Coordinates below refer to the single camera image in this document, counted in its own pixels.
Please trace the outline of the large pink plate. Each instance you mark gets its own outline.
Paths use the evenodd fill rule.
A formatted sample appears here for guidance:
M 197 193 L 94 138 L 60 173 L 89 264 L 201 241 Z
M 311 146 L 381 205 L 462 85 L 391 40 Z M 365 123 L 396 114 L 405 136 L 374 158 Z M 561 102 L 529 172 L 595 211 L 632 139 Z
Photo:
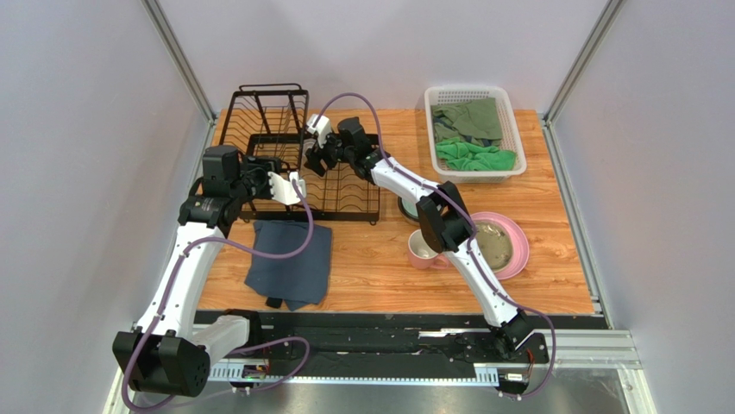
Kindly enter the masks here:
M 484 261 L 492 270 L 494 276 L 498 280 L 511 279 L 521 274 L 530 259 L 530 243 L 520 226 L 507 216 L 503 216 L 495 212 L 478 212 L 471 216 L 474 225 L 482 221 L 489 221 L 501 225 L 508 235 L 511 237 L 513 245 L 513 257 L 510 264 L 500 271 L 494 272 L 482 257 L 478 242 L 476 241 L 476 250 L 474 255 Z

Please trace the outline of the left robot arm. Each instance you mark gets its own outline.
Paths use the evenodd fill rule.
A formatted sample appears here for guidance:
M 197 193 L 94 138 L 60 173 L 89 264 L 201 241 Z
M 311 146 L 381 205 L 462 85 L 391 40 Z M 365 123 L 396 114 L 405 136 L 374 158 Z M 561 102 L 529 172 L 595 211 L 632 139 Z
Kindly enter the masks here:
M 230 145 L 204 151 L 201 173 L 179 208 L 160 285 L 136 326 L 117 333 L 112 344 L 128 389 L 197 397 L 211 368 L 248 342 L 251 325 L 259 321 L 252 311 L 227 314 L 194 331 L 205 281 L 244 204 L 297 204 L 304 191 L 298 171 L 278 157 L 248 155 Z

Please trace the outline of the clear drinking glass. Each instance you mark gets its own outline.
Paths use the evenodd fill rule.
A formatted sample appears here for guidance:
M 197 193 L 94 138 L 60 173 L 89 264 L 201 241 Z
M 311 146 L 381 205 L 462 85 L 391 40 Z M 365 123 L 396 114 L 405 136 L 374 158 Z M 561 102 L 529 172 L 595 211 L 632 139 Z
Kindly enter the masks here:
M 317 137 L 315 135 L 309 135 L 308 137 L 305 137 L 304 143 L 303 143 L 304 152 L 308 152 L 316 146 L 317 146 Z

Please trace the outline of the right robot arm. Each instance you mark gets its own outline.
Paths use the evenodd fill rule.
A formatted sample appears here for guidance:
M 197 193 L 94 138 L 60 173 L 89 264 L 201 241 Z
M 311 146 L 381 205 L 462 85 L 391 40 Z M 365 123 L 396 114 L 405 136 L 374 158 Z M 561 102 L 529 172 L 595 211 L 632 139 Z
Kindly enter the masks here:
M 333 129 L 326 116 L 314 115 L 305 123 L 305 133 L 315 141 L 306 153 L 306 166 L 313 172 L 323 176 L 340 163 L 348 164 L 359 178 L 414 202 L 424 241 L 448 259 L 480 304 L 494 352 L 505 360 L 528 353 L 531 323 L 481 258 L 476 228 L 456 185 L 438 184 L 401 166 L 380 142 L 368 138 L 356 117 Z

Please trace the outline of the brown speckled bowl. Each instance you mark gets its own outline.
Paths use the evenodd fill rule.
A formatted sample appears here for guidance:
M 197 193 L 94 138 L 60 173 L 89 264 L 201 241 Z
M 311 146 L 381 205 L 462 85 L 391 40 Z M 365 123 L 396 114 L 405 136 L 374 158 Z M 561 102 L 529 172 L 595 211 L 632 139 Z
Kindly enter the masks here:
M 397 205 L 401 216 L 410 224 L 419 226 L 418 210 L 415 203 L 398 197 Z

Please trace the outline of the pink mug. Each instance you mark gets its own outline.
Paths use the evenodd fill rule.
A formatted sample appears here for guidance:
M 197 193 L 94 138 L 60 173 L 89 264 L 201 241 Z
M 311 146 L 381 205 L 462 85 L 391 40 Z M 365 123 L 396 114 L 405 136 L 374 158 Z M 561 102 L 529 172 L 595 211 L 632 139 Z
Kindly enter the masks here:
M 446 269 L 449 267 L 449 261 L 426 243 L 420 230 L 415 230 L 409 236 L 407 247 L 408 259 L 416 269 Z

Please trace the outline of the light blue ribbed bowl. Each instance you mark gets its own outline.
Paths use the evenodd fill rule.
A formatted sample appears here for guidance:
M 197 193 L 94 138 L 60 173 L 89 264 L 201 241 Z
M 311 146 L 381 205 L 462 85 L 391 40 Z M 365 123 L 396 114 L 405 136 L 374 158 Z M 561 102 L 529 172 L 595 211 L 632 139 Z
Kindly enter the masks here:
M 418 219 L 418 210 L 415 203 L 410 202 L 407 199 L 401 198 L 400 199 L 400 205 L 404 211 L 404 213 L 410 217 L 411 219 L 417 220 Z

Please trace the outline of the clear glass plate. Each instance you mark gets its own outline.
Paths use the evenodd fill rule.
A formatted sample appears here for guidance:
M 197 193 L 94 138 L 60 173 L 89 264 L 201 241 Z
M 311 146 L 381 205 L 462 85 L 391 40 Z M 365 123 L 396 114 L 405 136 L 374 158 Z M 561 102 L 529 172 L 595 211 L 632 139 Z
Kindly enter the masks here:
M 501 225 L 489 221 L 477 223 L 476 228 L 475 239 L 482 257 L 490 268 L 496 272 L 507 267 L 513 257 L 513 245 L 506 230 Z

